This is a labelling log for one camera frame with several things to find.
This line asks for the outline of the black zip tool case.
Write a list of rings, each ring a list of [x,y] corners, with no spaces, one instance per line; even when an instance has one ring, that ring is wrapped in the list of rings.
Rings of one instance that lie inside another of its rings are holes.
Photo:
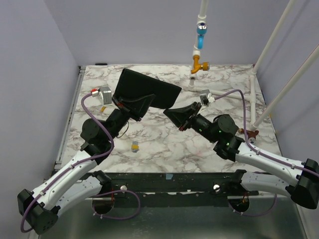
[[[177,85],[125,68],[119,77],[114,96],[133,100],[154,94],[155,99],[151,107],[169,109],[174,105],[180,92],[181,87]]]

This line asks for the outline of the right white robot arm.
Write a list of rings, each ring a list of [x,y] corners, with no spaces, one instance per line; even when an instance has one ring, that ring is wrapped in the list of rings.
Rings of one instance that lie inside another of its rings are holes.
[[[166,109],[164,114],[180,131],[193,129],[215,145],[214,151],[222,159],[245,163],[270,173],[266,180],[259,180],[245,173],[229,183],[230,191],[241,195],[251,191],[253,181],[263,190],[290,197],[296,204],[316,209],[319,202],[319,164],[285,158],[252,146],[246,139],[236,136],[238,126],[228,114],[218,115],[213,121],[199,113],[201,104],[194,102],[179,109]]]

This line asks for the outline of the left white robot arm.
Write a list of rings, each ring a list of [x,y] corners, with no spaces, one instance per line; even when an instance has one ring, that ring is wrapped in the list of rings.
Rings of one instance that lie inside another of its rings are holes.
[[[103,172],[94,173],[78,183],[90,170],[104,161],[115,147],[114,139],[129,119],[140,121],[155,99],[155,94],[127,98],[113,98],[117,109],[106,120],[98,120],[87,109],[85,100],[97,95],[91,92],[81,100],[89,116],[82,125],[84,144],[76,155],[47,181],[33,190],[22,190],[18,196],[18,209],[22,215],[22,233],[45,233],[69,208],[91,196],[107,196],[111,180]]]

